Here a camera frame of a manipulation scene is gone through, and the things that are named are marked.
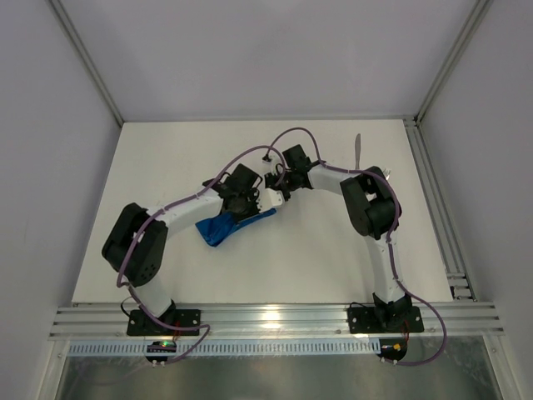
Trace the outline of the blue cloth napkin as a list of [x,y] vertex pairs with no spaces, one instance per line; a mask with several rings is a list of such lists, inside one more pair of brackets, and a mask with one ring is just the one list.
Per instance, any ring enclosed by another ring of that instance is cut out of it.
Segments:
[[204,242],[210,247],[217,247],[233,233],[256,223],[264,218],[276,214],[276,209],[271,208],[266,212],[260,212],[255,216],[237,221],[229,212],[225,212],[216,217],[204,219],[195,224],[195,227]]

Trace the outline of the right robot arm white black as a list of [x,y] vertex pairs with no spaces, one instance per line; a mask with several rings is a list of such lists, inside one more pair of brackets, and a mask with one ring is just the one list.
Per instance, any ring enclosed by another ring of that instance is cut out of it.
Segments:
[[264,176],[266,188],[285,201],[303,188],[341,195],[351,225],[365,240],[374,277],[373,304],[350,304],[346,310],[350,333],[422,333],[421,311],[406,292],[399,263],[394,260],[401,207],[380,168],[343,172],[323,162],[313,162],[300,145],[289,148],[282,156],[288,169],[284,171],[277,164]]

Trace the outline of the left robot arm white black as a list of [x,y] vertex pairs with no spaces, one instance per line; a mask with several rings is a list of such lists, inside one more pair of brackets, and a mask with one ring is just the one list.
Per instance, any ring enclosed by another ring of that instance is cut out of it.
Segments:
[[186,336],[197,336],[199,322],[181,322],[176,304],[158,277],[167,239],[185,228],[195,227],[211,247],[262,218],[259,184],[262,177],[243,164],[225,173],[219,182],[208,180],[200,196],[164,212],[151,212],[132,202],[122,210],[102,247],[103,258],[131,288],[141,306],[130,313],[127,334],[171,335],[169,326],[184,327]]

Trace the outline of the silver table knife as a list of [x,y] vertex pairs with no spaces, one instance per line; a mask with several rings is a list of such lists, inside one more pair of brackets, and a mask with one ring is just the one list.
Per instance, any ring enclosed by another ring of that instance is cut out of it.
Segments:
[[361,170],[362,136],[360,133],[356,135],[356,139],[354,143],[354,151],[355,151],[355,169]]

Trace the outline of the left black connector box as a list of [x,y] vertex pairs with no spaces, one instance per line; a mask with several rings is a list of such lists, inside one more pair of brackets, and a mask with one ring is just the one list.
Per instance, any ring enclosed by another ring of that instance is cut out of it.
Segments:
[[173,341],[162,340],[149,343],[145,350],[145,358],[150,364],[165,364],[177,354],[177,345]]

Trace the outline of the black connector box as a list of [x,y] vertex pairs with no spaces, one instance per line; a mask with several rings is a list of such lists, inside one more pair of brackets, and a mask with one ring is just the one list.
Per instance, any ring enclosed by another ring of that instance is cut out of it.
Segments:
[[162,340],[149,343],[145,350],[145,358],[150,364],[165,364],[177,354],[177,345],[173,341]]
[[381,344],[380,345],[380,352],[377,354],[377,356],[380,358],[380,360],[384,362],[390,362],[390,363],[399,363],[406,355],[407,353],[407,346],[401,345],[400,343],[393,343],[393,344]]

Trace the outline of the right black connector box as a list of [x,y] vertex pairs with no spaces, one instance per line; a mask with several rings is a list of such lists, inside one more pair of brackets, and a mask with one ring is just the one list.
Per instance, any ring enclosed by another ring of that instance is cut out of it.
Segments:
[[381,344],[380,345],[380,352],[377,354],[377,356],[380,358],[380,360],[384,362],[390,362],[390,363],[399,363],[406,355],[407,353],[407,346],[401,345],[400,343],[393,343],[393,344]]

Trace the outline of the right aluminium frame post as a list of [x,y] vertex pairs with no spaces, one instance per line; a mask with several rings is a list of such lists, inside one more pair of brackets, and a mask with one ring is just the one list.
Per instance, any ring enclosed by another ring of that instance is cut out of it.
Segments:
[[451,77],[451,74],[455,71],[457,64],[461,60],[461,57],[468,48],[472,38],[476,34],[476,31],[491,8],[492,3],[493,1],[491,0],[474,1],[472,9],[469,11],[466,20],[462,23],[456,38],[446,53],[444,61],[441,64],[435,78],[433,79],[428,92],[424,96],[416,116],[414,117],[414,120],[417,123],[422,123],[427,113],[431,110],[431,107]]

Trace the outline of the aluminium frame post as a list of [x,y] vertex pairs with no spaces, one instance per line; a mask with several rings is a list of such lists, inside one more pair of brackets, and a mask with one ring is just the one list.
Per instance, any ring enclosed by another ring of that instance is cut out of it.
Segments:
[[451,74],[455,71],[457,64],[461,60],[461,57],[468,48],[472,38],[476,34],[476,31],[491,8],[492,3],[493,1],[491,0],[474,1],[472,9],[469,11],[466,20],[462,23],[456,38],[446,53],[444,61],[441,64],[435,78],[433,79],[428,92],[424,96],[416,116],[414,117],[414,120],[417,123],[422,123],[427,113],[431,110],[431,107],[451,77]]
[[58,26],[62,29],[64,35],[69,41],[72,50],[76,54],[87,76],[91,80],[92,85],[95,87],[99,97],[112,115],[113,120],[120,128],[122,128],[123,124],[125,123],[122,113],[120,112],[119,107],[116,105],[116,102],[109,92],[107,84],[102,78],[101,73],[98,71],[97,65],[93,61],[91,54],[82,40],[82,36],[77,30],[66,7],[64,6],[63,1],[47,0],[46,4],[49,6]]

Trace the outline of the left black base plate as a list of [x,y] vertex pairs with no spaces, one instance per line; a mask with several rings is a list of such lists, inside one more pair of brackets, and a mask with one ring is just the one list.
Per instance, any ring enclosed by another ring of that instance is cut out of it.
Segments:
[[163,313],[159,320],[173,329],[167,329],[155,323],[142,310],[133,310],[127,325],[130,337],[145,336],[194,336],[199,335],[201,311],[199,309],[172,309]]

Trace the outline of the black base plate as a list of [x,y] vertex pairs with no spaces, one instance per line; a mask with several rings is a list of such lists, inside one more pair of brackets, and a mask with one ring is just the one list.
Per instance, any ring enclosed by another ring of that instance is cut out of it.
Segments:
[[418,307],[395,314],[378,307],[352,304],[346,310],[350,333],[423,333],[425,331]]
[[145,336],[194,336],[199,335],[201,311],[199,309],[172,309],[163,313],[159,320],[173,329],[167,329],[155,323],[142,310],[133,310],[127,325],[130,337]]

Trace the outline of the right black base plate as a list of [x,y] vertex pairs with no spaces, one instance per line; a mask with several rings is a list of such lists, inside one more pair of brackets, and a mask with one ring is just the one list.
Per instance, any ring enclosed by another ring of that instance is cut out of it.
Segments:
[[378,307],[352,304],[346,310],[350,333],[423,333],[425,331],[418,307],[395,314]]

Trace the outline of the right aluminium side rail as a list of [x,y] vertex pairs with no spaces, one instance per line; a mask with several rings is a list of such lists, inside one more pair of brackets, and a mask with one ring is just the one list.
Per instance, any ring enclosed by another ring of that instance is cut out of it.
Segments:
[[411,117],[404,120],[404,127],[446,270],[451,296],[457,302],[476,302],[477,297],[466,269],[466,260],[437,182],[421,126],[415,117]]

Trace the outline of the aluminium front rail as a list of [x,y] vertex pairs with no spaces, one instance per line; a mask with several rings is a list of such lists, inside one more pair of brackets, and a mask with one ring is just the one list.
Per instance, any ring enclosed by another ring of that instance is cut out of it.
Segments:
[[[318,304],[182,304],[198,309],[200,323],[211,327],[210,339],[348,338],[347,305]],[[490,302],[440,302],[434,305],[449,336],[501,335],[504,327]],[[51,340],[114,339],[127,336],[127,316],[114,303],[60,307]]]

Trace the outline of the left aluminium frame post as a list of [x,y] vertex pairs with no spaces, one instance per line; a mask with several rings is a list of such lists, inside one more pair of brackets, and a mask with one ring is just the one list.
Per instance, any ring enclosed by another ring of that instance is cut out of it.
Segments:
[[82,36],[77,30],[66,7],[64,6],[63,1],[47,0],[46,4],[49,6],[58,26],[62,29],[64,35],[69,41],[72,50],[76,54],[87,76],[91,80],[92,85],[95,87],[99,97],[112,115],[113,120],[120,128],[122,128],[123,124],[125,123],[122,113],[120,112],[119,107],[116,105],[116,102],[109,92],[107,84],[102,78],[101,73],[98,71],[97,65],[93,61],[91,54],[82,40]]

